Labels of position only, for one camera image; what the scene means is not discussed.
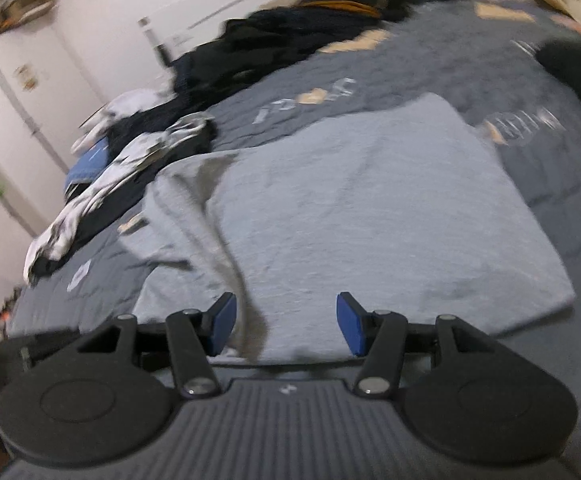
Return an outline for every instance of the round disc cover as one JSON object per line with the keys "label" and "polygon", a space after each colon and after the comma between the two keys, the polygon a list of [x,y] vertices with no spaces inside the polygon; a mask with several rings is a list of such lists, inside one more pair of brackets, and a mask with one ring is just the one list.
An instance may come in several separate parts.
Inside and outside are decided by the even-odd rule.
{"label": "round disc cover", "polygon": [[138,449],[170,412],[168,390],[150,374],[82,354],[9,384],[0,394],[0,434],[30,462],[88,466]]}
{"label": "round disc cover", "polygon": [[487,353],[434,368],[407,389],[404,410],[435,449],[500,466],[558,455],[577,420],[559,381],[532,365],[498,369]]}

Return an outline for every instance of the bed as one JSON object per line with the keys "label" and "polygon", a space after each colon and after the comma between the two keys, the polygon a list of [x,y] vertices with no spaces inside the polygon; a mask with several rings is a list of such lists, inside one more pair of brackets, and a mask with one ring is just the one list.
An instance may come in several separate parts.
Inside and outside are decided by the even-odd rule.
{"label": "bed", "polygon": [[[185,0],[141,23],[175,57],[215,37],[223,20],[266,1]],[[445,98],[474,126],[511,113],[546,121],[550,128],[498,150],[504,168],[561,255],[577,299],[572,308],[503,334],[501,341],[563,381],[581,405],[581,103],[522,48],[577,33],[556,23],[548,11],[517,2],[498,4],[521,9],[532,20],[485,20],[475,13],[480,1],[416,7],[408,20],[388,24],[389,35],[372,50],[317,53],[212,106],[208,111],[218,128],[213,149],[259,146],[323,118],[385,110],[424,92]],[[183,9],[194,10],[183,13]],[[326,90],[330,98],[319,104],[299,104],[295,99],[314,89]],[[137,211],[128,211],[53,276],[25,290],[10,333],[66,325],[90,330],[109,316],[131,312],[141,283],[152,269],[122,250],[117,229]],[[75,285],[75,276],[82,274],[85,277]],[[112,280],[118,285],[107,287]],[[346,364],[309,367],[295,375],[278,368],[218,369],[228,380],[236,375],[350,378],[356,368]],[[573,442],[575,448],[567,450],[566,456],[581,472],[581,425]]]}

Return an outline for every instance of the folded gray cloth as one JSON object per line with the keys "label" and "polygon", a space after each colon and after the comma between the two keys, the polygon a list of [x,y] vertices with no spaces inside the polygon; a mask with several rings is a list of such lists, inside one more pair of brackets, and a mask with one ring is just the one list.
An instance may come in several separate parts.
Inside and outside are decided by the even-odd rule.
{"label": "folded gray cloth", "polygon": [[434,94],[176,162],[148,186],[142,216],[120,238],[158,263],[136,316],[205,310],[231,290],[230,346],[248,362],[350,358],[335,318],[343,290],[370,310],[452,313],[489,333],[573,300],[490,141]]}

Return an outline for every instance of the white garment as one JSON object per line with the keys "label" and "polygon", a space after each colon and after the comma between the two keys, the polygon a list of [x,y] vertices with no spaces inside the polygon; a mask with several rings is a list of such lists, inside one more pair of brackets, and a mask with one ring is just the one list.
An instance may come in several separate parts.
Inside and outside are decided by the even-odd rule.
{"label": "white garment", "polygon": [[137,112],[145,112],[168,100],[162,93],[147,88],[131,90],[117,96],[82,125],[81,130],[85,133],[73,143],[70,152],[73,155],[84,155],[120,119]]}
{"label": "white garment", "polygon": [[35,240],[26,254],[24,280],[30,285],[32,266],[40,256],[60,260],[75,239],[81,218],[97,209],[104,198],[133,175],[144,170],[183,140],[199,133],[206,125],[208,114],[199,112],[182,117],[164,132],[141,134],[122,150],[117,158],[77,198],[64,206],[55,221]]}

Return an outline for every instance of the white tag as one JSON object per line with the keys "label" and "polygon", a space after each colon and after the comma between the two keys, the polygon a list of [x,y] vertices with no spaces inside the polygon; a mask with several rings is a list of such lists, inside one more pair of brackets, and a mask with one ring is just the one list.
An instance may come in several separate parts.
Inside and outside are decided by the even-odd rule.
{"label": "white tag", "polygon": [[70,280],[70,283],[66,288],[67,292],[72,292],[75,289],[75,287],[79,285],[79,283],[86,277],[86,275],[88,274],[88,269],[90,269],[90,262],[91,260],[88,260],[86,263],[84,263],[84,265],[77,269],[77,272],[73,276],[73,279]]}

